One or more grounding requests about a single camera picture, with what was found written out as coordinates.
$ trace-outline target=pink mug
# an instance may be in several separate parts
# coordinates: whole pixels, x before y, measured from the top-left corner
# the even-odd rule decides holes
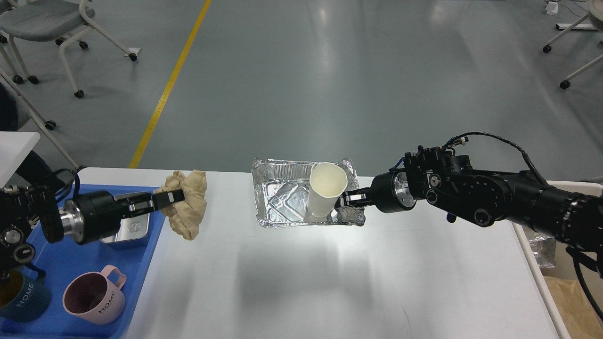
[[[119,275],[116,283],[109,280],[111,272]],[[88,272],[75,278],[63,293],[67,313],[97,325],[108,324],[121,314],[125,296],[121,291],[125,275],[117,267],[107,265],[100,272]]]

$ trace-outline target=chair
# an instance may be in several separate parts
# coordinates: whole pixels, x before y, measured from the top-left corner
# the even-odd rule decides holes
[[[58,57],[63,63],[65,73],[67,73],[67,78],[76,98],[84,97],[84,91],[79,89],[75,84],[69,64],[65,58],[65,49],[72,43],[79,41],[92,30],[99,31],[109,41],[125,52],[130,57],[130,60],[135,61],[137,59],[136,53],[131,52],[92,20],[95,12],[92,8],[86,6],[88,1],[80,0],[80,4],[78,5],[64,0],[36,0],[0,16],[0,30],[8,34],[8,43],[27,78],[31,76],[17,46],[14,44],[15,37],[39,42],[55,40],[58,45],[60,44]],[[84,29],[73,33],[80,26],[84,26]],[[59,43],[62,36],[70,37]],[[85,49],[87,48],[87,44],[83,45],[80,43],[80,47]]]
[[[44,133],[44,135],[46,135],[46,137],[50,140],[50,142],[52,142],[52,144],[65,157],[65,159],[67,159],[67,161],[71,164],[71,166],[73,166],[76,170],[80,169],[80,166],[73,160],[73,158],[71,158],[69,156],[67,151],[65,151],[65,149],[61,146],[61,144],[59,144],[58,140],[56,140],[50,134],[50,132],[47,131],[47,130],[54,129],[54,127],[57,126],[56,122],[54,122],[52,120],[44,121],[45,119],[40,114],[40,111],[38,111],[36,109],[36,107],[31,103],[31,101],[29,101],[29,99],[25,96],[25,94],[19,90],[19,88],[17,86],[10,83],[8,75],[2,69],[0,69],[0,77],[2,77],[4,79],[4,81],[18,95],[18,97],[15,97],[15,99],[17,100],[17,105],[19,106],[19,105],[21,105],[21,102],[23,102],[23,103],[25,103],[25,105],[28,106],[27,112],[29,113],[29,115],[28,116],[19,115],[19,127],[23,126],[24,123],[27,122],[29,119],[32,119],[34,121],[34,123],[38,126],[38,128],[41,129],[42,133]]]
[[[567,32],[571,31],[574,27],[578,26],[582,21],[590,18],[593,26],[599,31],[603,31],[603,0],[589,0],[589,12],[585,14],[583,17],[578,19],[578,21],[569,25],[565,30],[561,33],[557,34],[553,39],[549,40],[546,45],[542,48],[542,51],[548,53],[552,50],[551,45],[557,41],[560,37],[564,36]],[[567,89],[570,86],[570,80],[576,77],[578,74],[586,71],[588,68],[591,68],[595,63],[603,60],[603,54],[583,67],[576,70],[574,73],[566,76],[566,78],[559,84],[559,87],[562,89]]]
[[[13,7],[17,7],[17,4],[14,1],[0,0],[0,14],[3,14]],[[0,35],[0,43],[8,43],[8,39],[4,35]],[[0,54],[2,54],[6,64],[8,64],[8,67],[13,73],[13,82],[22,84],[24,82],[23,78],[17,73],[17,69],[14,67],[13,62],[8,57],[8,54],[2,45],[0,45]],[[30,81],[32,81],[32,83],[38,82],[36,77],[33,77]]]

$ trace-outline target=crumpled cloth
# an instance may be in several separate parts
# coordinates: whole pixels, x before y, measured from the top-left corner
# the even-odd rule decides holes
[[[207,178],[204,171],[195,169],[186,177],[180,171],[165,179],[165,185],[156,189],[154,193],[182,189],[185,199],[174,203],[161,210],[168,217],[169,225],[176,233],[186,240],[193,240],[199,234],[199,224],[203,221],[207,202]]]
[[[595,310],[577,280],[545,276],[545,281],[572,338],[603,338],[603,329],[599,326]]]

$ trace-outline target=aluminum foil tray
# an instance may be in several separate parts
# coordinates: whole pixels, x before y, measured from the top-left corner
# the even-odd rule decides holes
[[[310,170],[315,162],[256,159],[251,174],[255,188],[257,222],[266,228],[302,225],[364,225],[364,208],[335,208],[324,218],[306,212]],[[360,188],[350,159],[335,165],[347,174],[346,191]]]

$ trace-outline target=chair leg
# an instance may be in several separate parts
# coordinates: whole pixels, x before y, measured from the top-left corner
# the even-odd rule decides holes
[[[97,30],[99,33],[101,33],[102,35],[104,35],[107,39],[109,39],[109,41],[111,41],[115,46],[117,46],[119,49],[121,49],[124,53],[130,55],[131,52],[130,50],[123,45],[121,42],[117,41],[117,39],[115,39],[114,37],[111,36],[111,34],[109,34],[109,32],[107,32],[103,27],[101,27],[99,24],[97,24],[94,20],[92,20],[89,17],[84,17],[84,20],[86,20],[86,22],[94,27],[95,30]]]
[[[595,63],[600,62],[601,60],[603,60],[603,54],[601,54],[599,57],[595,58],[593,61],[589,62],[588,64],[582,66],[581,68],[576,70],[574,73],[571,73],[570,75],[566,76],[566,78],[561,82],[559,87],[561,87],[563,89],[568,88],[570,85],[569,81],[571,79],[576,77],[578,74],[586,71],[588,68],[591,68]]]
[[[82,98],[82,97],[84,97],[84,91],[82,91],[81,89],[78,89],[77,85],[75,84],[74,76],[71,73],[71,70],[69,69],[69,64],[67,63],[67,58],[65,58],[65,49],[67,47],[69,47],[69,45],[71,45],[72,43],[74,43],[77,40],[81,39],[86,34],[90,33],[90,31],[92,31],[92,29],[93,29],[92,27],[86,27],[86,28],[84,28],[80,32],[78,32],[78,33],[74,34],[73,36],[71,36],[69,39],[65,40],[58,47],[58,57],[61,59],[61,62],[63,63],[63,68],[65,69],[65,73],[67,73],[67,79],[69,79],[69,84],[71,85],[71,89],[73,90],[73,93],[74,93],[74,95],[75,95],[76,98]]]
[[[2,54],[2,57],[8,64],[10,71],[14,74],[13,79],[12,79],[13,82],[16,84],[22,84],[23,78],[17,73],[17,69],[14,67],[13,62],[10,60],[8,54],[6,53],[6,50],[4,49],[4,47],[2,45],[0,45],[0,54]]]
[[[17,59],[17,62],[21,66],[21,69],[23,70],[23,73],[25,74],[25,77],[27,78],[27,80],[29,80],[32,84],[39,83],[40,81],[37,79],[37,77],[35,75],[31,75],[29,70],[27,69],[27,66],[25,66],[23,57],[21,57],[21,53],[19,52],[17,45],[14,43],[14,37],[12,35],[8,36],[8,44],[10,45],[10,48],[13,50],[14,57]]]
[[[79,168],[78,164],[68,155],[68,153],[65,151],[65,149],[50,134],[50,132],[46,130],[46,128],[44,126],[44,122],[43,122],[44,118],[41,116],[40,112],[36,109],[36,107],[33,106],[31,101],[29,101],[29,99],[25,96],[25,94],[23,92],[21,92],[21,90],[17,86],[13,85],[10,82],[10,80],[8,79],[8,75],[2,69],[0,69],[0,76],[2,78],[4,78],[4,80],[8,83],[8,85],[17,93],[17,95],[19,95],[21,98],[23,98],[25,103],[30,107],[31,119],[33,119],[33,121],[36,123],[36,125],[42,130],[42,133],[44,133],[46,135],[46,137],[50,140],[50,142],[52,142],[52,144],[65,157],[65,159],[67,159],[67,161],[71,164],[71,166],[73,166],[77,170]]]
[[[582,21],[588,19],[589,14],[585,14],[583,17],[581,17],[580,19],[578,19],[578,21],[574,22],[573,24],[569,25],[565,30],[561,31],[559,34],[557,34],[553,39],[549,40],[548,42],[546,42],[546,45],[542,48],[542,51],[545,53],[548,53],[551,51],[551,45],[559,40],[559,38],[561,38],[562,36],[564,36],[565,34],[567,34],[567,32],[571,31],[574,27],[578,26]]]

